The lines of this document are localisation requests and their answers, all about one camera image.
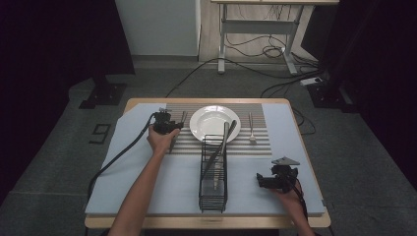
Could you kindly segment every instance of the striped mat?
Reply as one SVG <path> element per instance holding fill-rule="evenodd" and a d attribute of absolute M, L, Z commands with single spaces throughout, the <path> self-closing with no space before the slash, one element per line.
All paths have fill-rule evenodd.
<path fill-rule="evenodd" d="M 194 137 L 190 130 L 190 119 L 193 114 L 205 106 L 213 104 L 182 104 L 182 103 L 168 103 L 166 108 L 171 114 L 171 120 L 179 122 L 182 117 L 183 111 L 187 111 L 187 119 L 184 124 L 184 128 L 181 130 L 180 135 L 177 138 L 174 149 L 171 154 L 181 155 L 201 155 L 202 142 Z M 261 104 L 256 103 L 227 103 L 216 104 L 227 107 L 233 110 L 239 117 L 241 122 L 241 129 L 238 136 L 227 144 L 227 155 L 237 156 L 265 156 L 272 155 L 270 150 L 270 143 L 268 137 L 267 124 L 265 122 L 264 111 Z M 254 135 L 257 139 L 255 144 L 249 141 L 251 135 L 251 129 L 249 126 L 249 112 L 252 112 L 254 121 Z"/>

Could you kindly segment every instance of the gray floor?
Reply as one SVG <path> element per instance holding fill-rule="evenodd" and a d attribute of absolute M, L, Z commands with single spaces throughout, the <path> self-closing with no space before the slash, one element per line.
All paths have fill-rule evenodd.
<path fill-rule="evenodd" d="M 83 235 L 84 207 L 89 179 L 105 158 L 110 137 L 126 101 L 131 97 L 164 97 L 199 64 L 197 62 L 135 62 L 137 75 L 109 76 L 110 82 L 128 87 L 118 106 L 79 109 L 92 81 L 70 90 L 70 103 L 50 137 L 0 208 L 0 235 Z M 284 67 L 257 67 L 286 75 Z M 193 74 L 171 97 L 259 97 L 284 79 L 262 76 L 234 65 L 219 75 L 215 65 Z M 273 97 L 283 96 L 283 91 Z M 335 235 L 416 235 L 417 194 L 359 114 L 314 108 L 298 83 L 286 97 L 308 117 L 316 134 L 303 140 L 328 205 Z M 96 124 L 111 124 L 103 145 L 92 134 Z M 305 122 L 301 133 L 313 131 Z M 89 235 L 99 235 L 91 230 Z M 318 229 L 330 235 L 328 229 Z M 172 231 L 150 232 L 171 235 Z M 251 235 L 272 235 L 270 231 Z M 281 235 L 294 235 L 283 230 Z"/>

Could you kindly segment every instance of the power strip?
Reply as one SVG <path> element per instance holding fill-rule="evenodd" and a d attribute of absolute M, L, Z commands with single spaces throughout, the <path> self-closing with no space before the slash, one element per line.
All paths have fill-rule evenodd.
<path fill-rule="evenodd" d="M 312 85 L 312 84 L 320 83 L 322 81 L 323 80 L 320 79 L 319 77 L 314 77 L 314 78 L 310 78 L 310 79 L 306 79 L 306 80 L 300 81 L 300 85 L 301 86 L 307 86 L 307 85 Z"/>

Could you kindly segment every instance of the wire basket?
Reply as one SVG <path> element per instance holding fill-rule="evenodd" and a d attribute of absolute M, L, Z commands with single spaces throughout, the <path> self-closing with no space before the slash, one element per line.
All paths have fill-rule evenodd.
<path fill-rule="evenodd" d="M 209 159 L 223 142 L 223 136 L 206 135 L 202 143 L 202 162 L 200 171 L 199 206 L 200 210 L 221 211 L 227 202 L 227 148 L 218 153 L 204 174 Z"/>

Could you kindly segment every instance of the fork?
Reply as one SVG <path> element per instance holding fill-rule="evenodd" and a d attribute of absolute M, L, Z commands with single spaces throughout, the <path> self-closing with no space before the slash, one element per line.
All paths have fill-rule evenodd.
<path fill-rule="evenodd" d="M 249 137 L 249 140 L 255 142 L 257 138 L 254 136 L 254 120 L 252 118 L 252 112 L 249 112 L 249 126 L 251 127 L 251 137 Z"/>

